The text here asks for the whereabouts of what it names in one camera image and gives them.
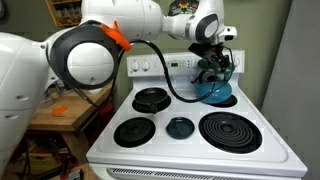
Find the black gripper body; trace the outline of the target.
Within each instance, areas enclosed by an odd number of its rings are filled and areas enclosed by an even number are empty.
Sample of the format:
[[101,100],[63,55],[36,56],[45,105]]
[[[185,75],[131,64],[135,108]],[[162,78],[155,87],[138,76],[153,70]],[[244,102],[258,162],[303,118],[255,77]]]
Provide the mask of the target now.
[[216,45],[193,43],[188,48],[190,52],[211,64],[217,64],[220,67],[228,67],[230,65],[229,56],[223,54],[223,49],[224,46],[222,43]]

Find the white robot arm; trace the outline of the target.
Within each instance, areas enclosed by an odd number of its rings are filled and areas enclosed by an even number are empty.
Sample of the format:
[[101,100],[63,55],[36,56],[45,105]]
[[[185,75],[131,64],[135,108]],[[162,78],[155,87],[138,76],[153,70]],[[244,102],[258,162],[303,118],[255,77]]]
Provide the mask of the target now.
[[116,76],[119,52],[161,33],[212,46],[232,40],[223,0],[199,0],[165,16],[153,0],[83,0],[78,26],[42,42],[0,33],[0,174],[21,141],[44,91],[56,80],[98,89]]

